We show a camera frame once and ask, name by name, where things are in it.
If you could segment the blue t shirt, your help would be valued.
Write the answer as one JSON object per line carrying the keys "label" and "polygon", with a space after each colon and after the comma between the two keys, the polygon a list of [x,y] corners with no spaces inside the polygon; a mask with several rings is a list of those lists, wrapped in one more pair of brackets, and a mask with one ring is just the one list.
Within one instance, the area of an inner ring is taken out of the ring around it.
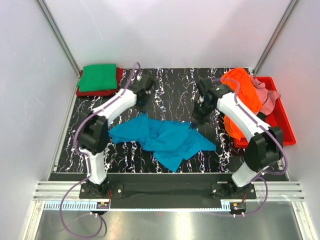
{"label": "blue t shirt", "polygon": [[216,146],[188,122],[156,120],[146,114],[121,123],[109,131],[115,144],[137,142],[144,151],[172,172],[182,160],[188,160],[200,151],[215,151]]}

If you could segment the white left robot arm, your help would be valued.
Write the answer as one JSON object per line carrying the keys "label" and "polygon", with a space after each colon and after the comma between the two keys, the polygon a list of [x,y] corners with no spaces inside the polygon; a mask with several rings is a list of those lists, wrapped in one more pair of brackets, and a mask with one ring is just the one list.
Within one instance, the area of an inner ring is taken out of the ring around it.
{"label": "white left robot arm", "polygon": [[84,155],[87,164],[87,178],[92,183],[90,192],[97,198],[103,198],[108,193],[104,181],[107,173],[104,167],[104,151],[109,137],[109,126],[123,112],[132,107],[144,109],[147,105],[155,80],[147,75],[138,75],[137,82],[126,84],[102,105],[81,114],[84,120],[78,127],[73,149]]}

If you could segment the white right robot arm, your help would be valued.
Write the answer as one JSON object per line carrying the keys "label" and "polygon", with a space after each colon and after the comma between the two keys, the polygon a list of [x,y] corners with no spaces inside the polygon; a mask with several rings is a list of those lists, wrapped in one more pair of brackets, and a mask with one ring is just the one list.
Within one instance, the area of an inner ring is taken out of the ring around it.
{"label": "white right robot arm", "polygon": [[238,97],[240,84],[236,90],[221,83],[220,79],[205,78],[196,83],[198,98],[194,102],[191,127],[196,128],[209,122],[211,113],[218,110],[235,123],[248,141],[244,153],[244,163],[231,176],[227,185],[228,195],[239,198],[245,186],[252,183],[262,173],[279,160],[287,161],[283,149],[283,131],[261,120]]}

